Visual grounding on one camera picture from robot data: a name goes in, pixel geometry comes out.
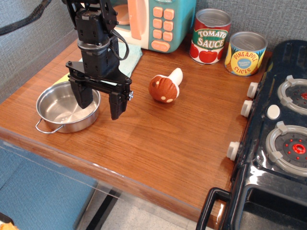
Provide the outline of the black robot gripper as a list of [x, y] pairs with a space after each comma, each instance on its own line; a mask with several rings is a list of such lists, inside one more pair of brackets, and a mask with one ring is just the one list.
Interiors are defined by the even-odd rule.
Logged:
[[78, 40], [78, 48], [82, 54], [82, 61], [68, 61], [69, 82], [78, 105], [85, 109], [93, 101], [93, 90], [109, 95], [109, 105], [112, 120], [116, 120], [126, 111], [127, 101], [133, 97], [130, 89], [132, 80], [119, 70], [119, 63], [107, 52], [109, 47], [118, 60], [117, 38], [107, 38], [96, 43], [87, 44]]

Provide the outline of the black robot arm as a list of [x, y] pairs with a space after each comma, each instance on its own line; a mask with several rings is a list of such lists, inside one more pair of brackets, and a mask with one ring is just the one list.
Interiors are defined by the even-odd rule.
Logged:
[[84, 109], [93, 101], [93, 90], [107, 93], [111, 118], [125, 112], [133, 97], [131, 79], [119, 70], [117, 12], [108, 0], [67, 0], [69, 15], [78, 33], [81, 62], [67, 62], [69, 82], [78, 105]]

